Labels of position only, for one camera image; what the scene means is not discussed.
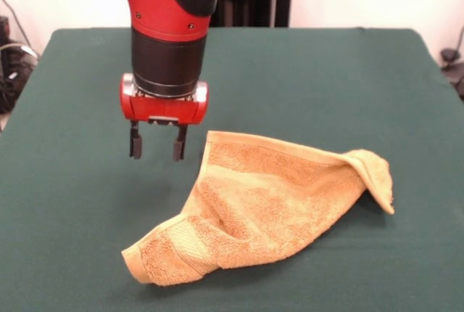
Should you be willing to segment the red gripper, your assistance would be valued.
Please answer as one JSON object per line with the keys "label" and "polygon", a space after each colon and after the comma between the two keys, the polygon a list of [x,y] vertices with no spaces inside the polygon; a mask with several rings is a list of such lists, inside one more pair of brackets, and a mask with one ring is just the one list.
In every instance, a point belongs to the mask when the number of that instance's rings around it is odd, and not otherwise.
{"label": "red gripper", "polygon": [[159,98],[142,92],[136,85],[132,73],[124,73],[120,81],[120,105],[123,116],[130,122],[130,152],[134,160],[142,154],[142,137],[138,131],[138,121],[159,124],[179,124],[178,134],[173,143],[173,159],[184,159],[187,125],[200,124],[207,112],[208,86],[198,82],[193,94],[182,98]]}

